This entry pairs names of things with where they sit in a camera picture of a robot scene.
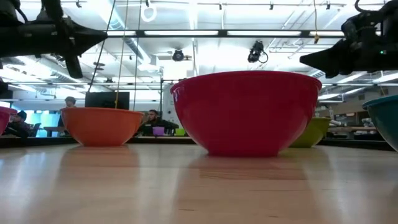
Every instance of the person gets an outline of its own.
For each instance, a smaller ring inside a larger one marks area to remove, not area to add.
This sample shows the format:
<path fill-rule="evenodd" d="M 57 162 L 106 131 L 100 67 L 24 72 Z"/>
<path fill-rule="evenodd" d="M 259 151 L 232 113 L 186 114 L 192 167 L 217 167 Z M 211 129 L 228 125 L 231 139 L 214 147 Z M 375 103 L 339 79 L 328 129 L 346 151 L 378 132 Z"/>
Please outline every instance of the person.
<path fill-rule="evenodd" d="M 18 114 L 11 116 L 6 130 L 3 135 L 15 135 L 21 138 L 28 138 L 30 134 L 30 125 L 25 122 L 26 112 L 20 111 Z"/>
<path fill-rule="evenodd" d="M 76 106 L 76 99 L 72 96 L 68 96 L 65 98 L 65 104 L 66 108 L 75 108 Z M 65 125 L 63 124 L 62 117 L 60 116 L 60 119 L 58 120 L 58 127 L 59 128 L 64 128 Z M 63 132 L 64 135 L 69 135 L 68 131 Z"/>
<path fill-rule="evenodd" d="M 143 135 L 152 135 L 152 127 L 164 127 L 165 129 L 176 129 L 180 126 L 173 122 L 163 120 L 156 110 L 149 110 L 147 121 L 145 121 L 138 129 Z"/>

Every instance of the computer monitor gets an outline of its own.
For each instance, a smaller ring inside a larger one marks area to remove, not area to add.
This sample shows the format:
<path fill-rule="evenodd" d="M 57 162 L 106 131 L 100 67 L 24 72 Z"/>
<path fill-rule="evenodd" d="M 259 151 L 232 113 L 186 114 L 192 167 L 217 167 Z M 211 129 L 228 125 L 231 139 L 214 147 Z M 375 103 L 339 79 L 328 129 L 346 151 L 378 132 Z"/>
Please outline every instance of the computer monitor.
<path fill-rule="evenodd" d="M 115 108 L 116 92 L 86 93 L 85 107 Z M 119 92 L 118 109 L 130 109 L 130 93 Z"/>

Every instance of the teal bowl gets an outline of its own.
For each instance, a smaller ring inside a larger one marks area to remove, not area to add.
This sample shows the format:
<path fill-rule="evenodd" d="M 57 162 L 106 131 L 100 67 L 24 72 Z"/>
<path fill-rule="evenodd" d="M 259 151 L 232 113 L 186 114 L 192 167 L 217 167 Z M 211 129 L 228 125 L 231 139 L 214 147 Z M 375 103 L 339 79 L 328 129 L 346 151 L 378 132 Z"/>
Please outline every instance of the teal bowl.
<path fill-rule="evenodd" d="M 362 105 L 380 135 L 398 152 L 398 95 L 371 100 Z"/>

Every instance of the pink bowl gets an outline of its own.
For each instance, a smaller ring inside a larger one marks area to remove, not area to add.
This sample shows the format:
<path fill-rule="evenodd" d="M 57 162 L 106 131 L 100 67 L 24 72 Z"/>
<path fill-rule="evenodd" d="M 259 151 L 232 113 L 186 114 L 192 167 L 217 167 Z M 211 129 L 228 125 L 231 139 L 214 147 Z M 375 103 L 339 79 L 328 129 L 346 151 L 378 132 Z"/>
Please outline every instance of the pink bowl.
<path fill-rule="evenodd" d="M 173 86 L 175 109 L 192 139 L 216 156 L 276 156 L 310 122 L 322 87 L 289 72 L 202 75 Z"/>
<path fill-rule="evenodd" d="M 11 114 L 16 114 L 17 111 L 10 108 L 0 106 L 0 135 L 4 132 L 10 120 Z"/>

